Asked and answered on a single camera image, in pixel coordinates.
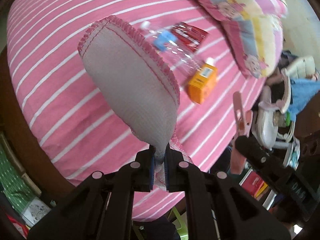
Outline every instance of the pink clothespin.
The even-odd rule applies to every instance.
[[[253,111],[249,110],[244,113],[241,93],[239,91],[233,94],[233,109],[235,112],[237,131],[235,137],[232,140],[230,171],[232,174],[241,174],[244,169],[245,161],[247,159],[238,152],[235,147],[235,141],[238,136],[249,136],[253,119]]]

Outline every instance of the white bottle cap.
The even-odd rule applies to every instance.
[[[205,63],[210,65],[210,66],[213,66],[214,65],[214,58],[212,57],[209,57],[205,60]]]
[[[149,21],[144,21],[140,25],[140,29],[142,29],[142,30],[147,30],[147,29],[149,29],[149,27],[150,27],[150,22]]]

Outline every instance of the striped quilt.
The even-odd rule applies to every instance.
[[[8,62],[12,84],[32,133],[59,172],[78,185],[93,171],[117,171],[148,146],[132,135],[84,70],[77,51],[88,26],[108,15],[139,26],[186,22],[210,33],[198,50],[213,57],[218,84],[202,104],[191,102],[179,68],[177,137],[193,162],[207,171],[235,133],[232,95],[241,91],[251,108],[263,79],[245,79],[220,24],[195,0],[16,0],[8,17]],[[155,188],[136,193],[134,220],[153,220],[184,193]]]

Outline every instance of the pink ruffled trim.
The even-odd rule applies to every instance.
[[[83,46],[84,46],[85,42],[87,41],[88,37],[92,34],[92,32],[97,27],[101,26],[102,23],[103,23],[103,25],[106,25],[109,22],[116,25],[117,27],[121,28],[157,64],[157,66],[165,74],[165,76],[168,78],[168,81],[172,85],[174,92],[177,95],[177,102],[179,105],[180,104],[179,85],[178,85],[178,82],[177,82],[172,70],[168,67],[168,64],[163,61],[163,59],[159,56],[159,54],[156,52],[156,50],[153,48],[153,46],[148,41],[146,41],[146,39],[144,38],[143,35],[140,34],[140,32],[138,32],[128,22],[118,18],[115,15],[110,15],[107,18],[104,18],[102,20],[99,20],[99,21],[93,23],[86,30],[83,38],[79,41],[79,45],[78,45],[78,51],[79,51],[80,56],[81,56]]]

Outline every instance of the pink striped bedsheet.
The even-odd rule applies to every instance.
[[[245,109],[250,109],[264,80],[242,76],[220,24],[195,0],[16,0],[7,25],[8,62],[32,133],[74,185],[96,170],[117,171],[147,148],[114,115],[77,52],[88,26],[111,14],[134,26],[145,20],[160,26],[184,21],[210,33],[198,53],[215,58],[219,76],[202,105],[190,101],[185,77],[171,65],[181,91],[177,137],[193,162],[207,171],[235,133],[233,93],[240,90]],[[132,217],[156,219],[183,196],[159,188],[136,193]]]

